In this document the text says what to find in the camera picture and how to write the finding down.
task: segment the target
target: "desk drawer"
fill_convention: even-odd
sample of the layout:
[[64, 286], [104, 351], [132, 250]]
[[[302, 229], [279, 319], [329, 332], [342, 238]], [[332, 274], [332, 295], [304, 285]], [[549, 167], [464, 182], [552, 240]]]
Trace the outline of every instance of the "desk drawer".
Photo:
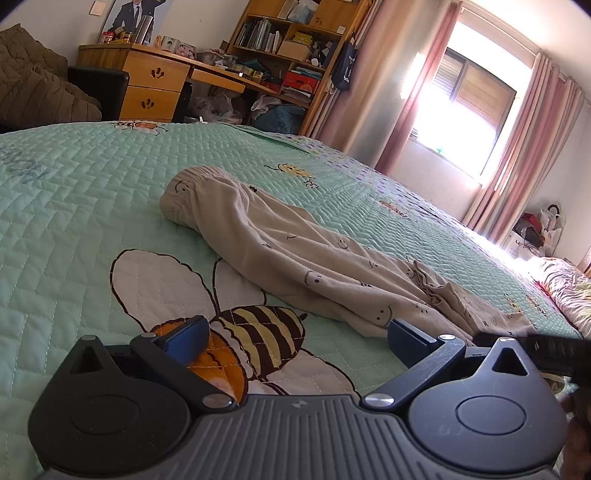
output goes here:
[[170, 122], [179, 93], [153, 88], [127, 87], [121, 120], [160, 120]]
[[129, 73], [131, 86], [171, 92], [182, 90], [189, 73], [187, 64], [134, 50], [127, 55], [123, 69]]

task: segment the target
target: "bee wing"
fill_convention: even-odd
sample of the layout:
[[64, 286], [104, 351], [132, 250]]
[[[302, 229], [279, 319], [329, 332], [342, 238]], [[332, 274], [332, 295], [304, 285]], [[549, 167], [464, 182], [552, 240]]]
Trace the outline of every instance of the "bee wing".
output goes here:
[[353, 383], [341, 370], [305, 350], [300, 350], [281, 369], [267, 375], [267, 380], [288, 395], [345, 393], [359, 398]]
[[216, 314], [201, 275], [170, 255], [124, 250], [111, 267], [111, 289], [146, 332], [169, 320]]
[[264, 305], [267, 296], [260, 287], [240, 275], [225, 260], [213, 267], [213, 295], [220, 312], [244, 305]]

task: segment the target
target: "pink curtain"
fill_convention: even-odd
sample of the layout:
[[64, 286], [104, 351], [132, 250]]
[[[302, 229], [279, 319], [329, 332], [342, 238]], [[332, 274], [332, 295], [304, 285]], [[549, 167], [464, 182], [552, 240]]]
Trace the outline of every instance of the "pink curtain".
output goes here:
[[413, 125], [417, 118], [420, 105], [421, 91], [425, 85], [430, 85], [435, 78], [441, 60], [445, 55], [449, 39], [452, 36], [453, 29], [456, 26], [457, 18], [462, 11], [462, 4], [463, 2], [459, 2], [457, 4], [451, 4], [448, 7], [443, 22], [429, 48], [421, 73], [414, 84], [408, 100], [404, 104], [404, 107], [402, 107], [402, 112], [396, 121], [394, 131], [390, 135], [386, 147], [375, 166], [375, 169], [378, 172], [381, 172], [386, 176], [389, 176], [392, 173], [394, 165], [402, 153], [402, 149], [413, 130]]
[[359, 31], [363, 41], [351, 87], [323, 113], [320, 141], [375, 166], [405, 104], [404, 79], [417, 53], [427, 54], [449, 5], [450, 0], [384, 0], [376, 6], [371, 23]]
[[564, 147], [584, 102], [584, 91], [562, 80], [538, 53], [521, 111], [492, 181], [483, 186], [463, 223], [494, 243], [509, 234], [530, 196]]

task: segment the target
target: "metal rivet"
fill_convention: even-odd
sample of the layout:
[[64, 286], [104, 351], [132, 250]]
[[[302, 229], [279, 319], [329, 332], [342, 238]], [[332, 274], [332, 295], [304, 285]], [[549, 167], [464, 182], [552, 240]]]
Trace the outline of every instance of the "metal rivet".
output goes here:
[[232, 405], [234, 399], [225, 393], [211, 393], [203, 397], [202, 402], [207, 408], [226, 408]]
[[373, 408], [388, 408], [394, 403], [393, 396], [387, 393], [370, 393], [363, 400]]

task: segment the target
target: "cardboard box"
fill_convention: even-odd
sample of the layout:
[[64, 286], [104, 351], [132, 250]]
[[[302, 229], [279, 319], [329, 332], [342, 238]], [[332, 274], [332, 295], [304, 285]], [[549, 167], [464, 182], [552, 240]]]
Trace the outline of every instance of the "cardboard box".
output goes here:
[[312, 51], [301, 43], [285, 40], [279, 47], [277, 54], [294, 60], [306, 61], [312, 55]]
[[284, 87], [292, 87], [303, 92], [315, 93], [320, 80], [295, 72], [287, 72], [283, 80]]

